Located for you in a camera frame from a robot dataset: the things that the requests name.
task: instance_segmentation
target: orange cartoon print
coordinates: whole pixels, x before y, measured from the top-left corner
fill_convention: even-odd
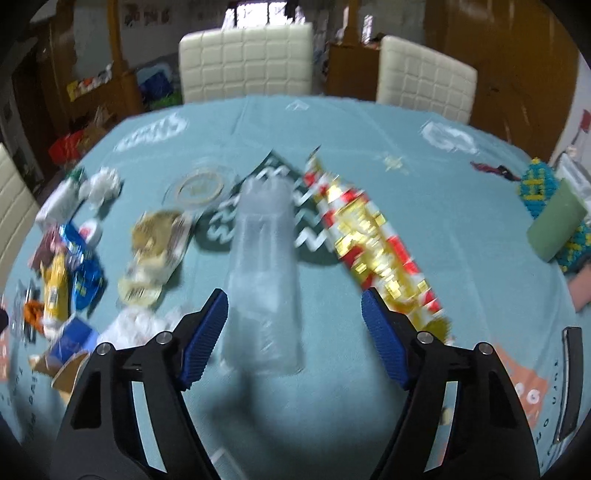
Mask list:
[[[515,362],[500,346],[495,345],[495,350],[509,374],[521,406],[525,411],[527,422],[532,429],[538,422],[538,417],[542,411],[544,396],[548,391],[548,382],[538,377],[534,370],[522,367]]]

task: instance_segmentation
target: green cup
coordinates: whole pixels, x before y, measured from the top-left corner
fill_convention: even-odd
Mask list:
[[[573,236],[586,215],[584,203],[573,193],[569,183],[561,180],[558,190],[527,230],[531,248],[538,257],[549,262]]]

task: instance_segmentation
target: crumpled paper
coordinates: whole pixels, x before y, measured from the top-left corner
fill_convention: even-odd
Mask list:
[[[142,346],[160,332],[171,332],[183,318],[180,307],[175,307],[164,318],[142,307],[127,307],[99,335],[97,345],[112,343],[117,350]]]
[[[80,186],[80,200],[88,199],[90,207],[98,210],[107,200],[114,199],[121,192],[121,178],[114,168],[102,167]]]

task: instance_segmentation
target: poster on wall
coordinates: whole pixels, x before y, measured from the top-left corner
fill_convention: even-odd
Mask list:
[[[144,26],[150,27],[158,25],[158,18],[160,17],[160,10],[155,5],[146,5],[144,7]]]
[[[165,7],[160,12],[160,24],[170,25],[170,7]]]
[[[140,15],[139,5],[135,3],[123,4],[123,27],[136,28],[139,27]]]

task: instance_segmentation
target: blue wrapper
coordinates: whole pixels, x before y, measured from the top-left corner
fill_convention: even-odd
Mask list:
[[[53,343],[47,357],[47,365],[60,369],[75,354],[84,350],[92,352],[99,334],[78,317],[72,317]]]
[[[103,273],[99,261],[86,246],[86,242],[71,223],[59,228],[61,241],[69,253],[68,268],[74,275],[72,299],[76,310],[88,308],[103,286]]]

